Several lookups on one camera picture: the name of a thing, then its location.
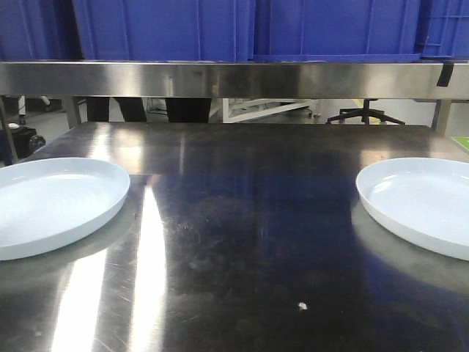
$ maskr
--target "black object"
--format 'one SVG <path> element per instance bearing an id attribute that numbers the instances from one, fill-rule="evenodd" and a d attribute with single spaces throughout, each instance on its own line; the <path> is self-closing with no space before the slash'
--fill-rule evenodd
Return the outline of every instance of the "black object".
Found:
<path id="1" fill-rule="evenodd" d="M 45 146 L 44 137 L 37 134 L 36 136 L 31 137 L 31 139 L 29 140 L 28 149 L 29 149 L 29 152 L 32 154 L 36 150 L 44 146 Z"/>
<path id="2" fill-rule="evenodd" d="M 125 122 L 146 122 L 144 104 L 141 98 L 119 98 L 120 111 Z M 109 97 L 86 97 L 88 121 L 109 122 Z"/>
<path id="3" fill-rule="evenodd" d="M 363 101 L 362 109 L 340 109 L 339 115 L 328 118 L 326 124 L 331 125 L 333 121 L 345 120 L 351 117 L 361 117 L 361 122 L 369 125 L 369 118 L 376 117 L 377 119 L 380 119 L 381 122 L 389 121 L 399 125 L 405 125 L 404 121 L 385 115 L 383 110 L 370 109 L 369 102 L 376 100 L 377 99 L 365 99 Z"/>
<path id="4" fill-rule="evenodd" d="M 207 123 L 210 115 L 210 98 L 167 98 L 169 122 Z"/>
<path id="5" fill-rule="evenodd" d="M 5 166 L 13 164 L 7 134 L 3 130 L 0 130 L 0 160 L 3 160 Z"/>
<path id="6" fill-rule="evenodd" d="M 11 131 L 16 154 L 19 158 L 26 158 L 45 145 L 44 137 L 38 136 L 34 128 L 21 126 Z"/>
<path id="7" fill-rule="evenodd" d="M 437 87 L 447 87 L 453 76 L 454 64 L 445 63 L 441 69 L 440 79 L 438 79 Z"/>

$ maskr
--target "small debris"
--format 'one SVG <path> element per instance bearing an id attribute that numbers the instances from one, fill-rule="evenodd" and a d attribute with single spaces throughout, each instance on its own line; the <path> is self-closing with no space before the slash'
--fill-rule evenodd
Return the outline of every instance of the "small debris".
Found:
<path id="1" fill-rule="evenodd" d="M 303 302 L 298 303 L 298 307 L 300 308 L 300 312 L 308 309 L 308 306 L 306 305 L 306 303 L 303 303 Z"/>

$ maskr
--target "plate rim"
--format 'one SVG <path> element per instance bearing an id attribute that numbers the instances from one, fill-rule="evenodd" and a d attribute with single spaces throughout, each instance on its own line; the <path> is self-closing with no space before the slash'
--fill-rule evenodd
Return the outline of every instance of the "plate rim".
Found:
<path id="1" fill-rule="evenodd" d="M 33 241 L 15 243 L 15 244 L 7 245 L 7 246 L 0 245 L 0 261 L 32 257 L 32 256 L 43 254 L 46 252 L 51 252 L 55 249 L 59 249 L 69 244 L 72 244 L 76 241 L 79 241 L 87 237 L 88 235 L 91 235 L 96 230 L 100 229 L 102 226 L 104 226 L 104 224 L 107 224 L 119 212 L 119 210 L 123 206 L 125 199 L 127 198 L 128 191 L 130 189 L 130 175 L 120 165 L 117 165 L 109 161 L 104 161 L 104 160 L 100 160 L 96 158 L 86 158 L 86 157 L 44 158 L 44 159 L 33 160 L 33 161 L 25 161 L 19 164 L 14 164 L 12 166 L 6 166 L 0 169 L 0 175 L 2 174 L 2 171 L 8 172 L 12 170 L 13 168 L 29 169 L 29 168 L 34 168 L 34 165 L 36 164 L 54 164 L 54 163 L 60 163 L 64 161 L 65 162 L 80 161 L 80 162 L 85 162 L 85 163 L 89 162 L 90 164 L 101 164 L 101 165 L 106 165 L 106 167 L 108 168 L 116 170 L 119 173 L 119 175 L 123 177 L 123 180 L 125 182 L 122 184 L 122 187 L 119 190 L 119 192 L 117 192 L 115 201 L 111 205 L 109 205 L 104 211 L 100 212 L 97 216 L 87 219 L 85 222 L 82 222 L 79 225 L 71 227 L 65 231 L 53 233 L 45 238 L 38 238 Z M 58 172 L 51 172 L 50 175 L 61 175 L 61 174 Z M 12 186 L 14 184 L 15 182 L 9 183 L 8 186 Z M 70 237 L 73 234 L 73 232 L 76 232 L 76 231 L 80 232 L 80 229 L 82 227 L 86 227 L 93 222 L 96 223 L 97 225 L 92 227 L 93 230 L 91 232 L 82 230 L 80 235 L 72 236 L 72 237 L 75 237 L 74 240 L 67 238 L 67 236 Z M 48 242 L 53 242 L 51 241 L 52 239 L 57 239 L 57 238 L 60 238 L 61 236 L 64 238 L 64 240 L 60 241 L 58 245 L 47 246 Z M 45 245 L 49 249 L 33 251 L 32 248 L 34 248 L 35 245 L 41 245 L 41 246 Z M 16 251 L 16 254 L 9 254 L 8 252 L 10 251 L 14 251 L 14 252 Z"/>
<path id="2" fill-rule="evenodd" d="M 363 203 L 367 213 L 381 226 L 386 228 L 388 231 L 392 232 L 394 235 L 404 239 L 405 241 L 411 242 L 416 246 L 420 246 L 432 252 L 436 252 L 439 254 L 443 254 L 449 257 L 454 257 L 457 259 L 462 260 L 469 260 L 469 244 L 461 244 L 450 241 L 448 239 L 438 238 L 424 231 L 418 230 L 415 227 L 407 226 L 396 219 L 390 217 L 389 215 L 385 214 L 381 210 L 377 209 L 373 206 L 372 202 L 365 196 L 363 192 L 363 187 L 360 185 L 360 179 L 363 177 L 366 172 L 369 172 L 370 169 L 376 167 L 376 165 L 380 164 L 387 164 L 387 163 L 396 163 L 399 161 L 412 161 L 417 160 L 424 163 L 434 163 L 434 162 L 442 162 L 447 164 L 459 164 L 465 165 L 469 169 L 469 163 L 464 161 L 455 161 L 451 159 L 444 159 L 444 158 L 431 158 L 431 157 L 409 157 L 409 158 L 389 158 L 382 161 L 378 161 L 376 163 L 370 164 L 364 168 L 357 174 L 355 178 L 355 187 L 357 188 L 358 194 L 360 196 L 360 200 Z M 411 231 L 411 235 L 404 235 L 401 233 L 402 230 Z M 430 245 L 424 243 L 425 238 L 430 238 Z"/>

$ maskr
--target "table leg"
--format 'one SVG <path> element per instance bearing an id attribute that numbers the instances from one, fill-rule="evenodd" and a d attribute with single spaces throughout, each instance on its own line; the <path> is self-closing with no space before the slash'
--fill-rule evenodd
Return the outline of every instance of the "table leg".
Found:
<path id="1" fill-rule="evenodd" d="M 62 98 L 62 104 L 67 112 L 68 127 L 73 128 L 81 124 L 80 109 L 76 97 Z"/>
<path id="2" fill-rule="evenodd" d="M 446 132 L 452 103 L 453 101 L 450 99 L 437 100 L 435 115 L 433 116 L 432 129 L 442 136 L 444 136 Z"/>
<path id="3" fill-rule="evenodd" d="M 12 162 L 16 163 L 18 161 L 18 155 L 16 154 L 15 144 L 13 142 L 12 131 L 7 123 L 7 112 L 5 111 L 5 105 L 3 104 L 3 97 L 0 96 L 0 123 L 1 129 L 5 131 L 7 136 L 8 145 L 10 146 L 10 151 L 12 154 Z"/>

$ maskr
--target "stainless steel table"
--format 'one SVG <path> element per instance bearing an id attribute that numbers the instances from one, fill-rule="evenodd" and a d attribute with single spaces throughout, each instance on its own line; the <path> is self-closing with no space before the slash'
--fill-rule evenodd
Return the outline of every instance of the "stainless steel table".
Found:
<path id="1" fill-rule="evenodd" d="M 444 133 L 452 101 L 469 98 L 468 75 L 467 61 L 0 62 L 0 95 L 62 96 L 70 127 L 81 122 L 77 96 L 436 100 L 432 127 Z"/>
<path id="2" fill-rule="evenodd" d="M 0 263 L 2 352 L 468 350 L 469 263 L 386 232 L 354 186 L 387 158 L 469 161 L 429 128 L 88 122 L 31 159 L 65 156 L 126 168 L 128 201 Z"/>

